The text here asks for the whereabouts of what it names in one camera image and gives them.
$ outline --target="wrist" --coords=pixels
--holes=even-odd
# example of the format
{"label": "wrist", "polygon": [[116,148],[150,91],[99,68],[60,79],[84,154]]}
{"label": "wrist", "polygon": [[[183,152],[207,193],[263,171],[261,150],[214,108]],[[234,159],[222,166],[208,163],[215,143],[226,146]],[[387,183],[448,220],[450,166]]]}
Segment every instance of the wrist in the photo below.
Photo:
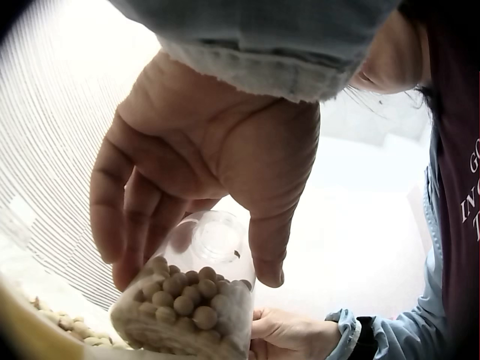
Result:
{"label": "wrist", "polygon": [[324,360],[337,347],[342,335],[338,323],[334,321],[316,322],[314,336],[311,339],[311,359]]}

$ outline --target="black hair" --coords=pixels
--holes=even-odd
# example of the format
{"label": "black hair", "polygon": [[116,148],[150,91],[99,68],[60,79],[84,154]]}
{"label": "black hair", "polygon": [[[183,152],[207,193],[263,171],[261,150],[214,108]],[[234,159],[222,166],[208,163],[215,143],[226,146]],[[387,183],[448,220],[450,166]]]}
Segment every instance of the black hair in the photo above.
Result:
{"label": "black hair", "polygon": [[[428,0],[403,0],[397,9],[407,20],[424,24],[428,20],[428,5]],[[435,118],[440,113],[440,101],[437,91],[432,86],[417,86],[415,90],[423,95],[424,103]]]}

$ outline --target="elastic cuff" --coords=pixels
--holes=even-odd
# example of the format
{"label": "elastic cuff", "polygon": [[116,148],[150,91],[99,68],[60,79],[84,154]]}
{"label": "elastic cuff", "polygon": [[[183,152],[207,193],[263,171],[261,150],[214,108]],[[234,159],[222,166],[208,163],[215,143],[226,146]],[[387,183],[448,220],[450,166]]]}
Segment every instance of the elastic cuff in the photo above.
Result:
{"label": "elastic cuff", "polygon": [[361,324],[348,309],[341,309],[327,315],[326,321],[338,323],[342,335],[336,348],[325,360],[347,360],[355,348],[361,333]]}
{"label": "elastic cuff", "polygon": [[201,74],[215,76],[256,95],[284,97],[293,102],[328,100],[338,94],[360,63],[346,69],[304,62],[287,56],[241,52],[207,44],[184,44],[157,36],[174,60]]}

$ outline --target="clear plastic cup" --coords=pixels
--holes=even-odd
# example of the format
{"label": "clear plastic cup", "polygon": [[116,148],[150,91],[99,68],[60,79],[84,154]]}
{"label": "clear plastic cup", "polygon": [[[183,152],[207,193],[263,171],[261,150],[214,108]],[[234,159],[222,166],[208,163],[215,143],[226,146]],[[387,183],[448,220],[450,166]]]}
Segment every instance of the clear plastic cup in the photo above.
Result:
{"label": "clear plastic cup", "polygon": [[230,213],[185,218],[111,309],[133,348],[247,359],[255,271],[245,227]]}

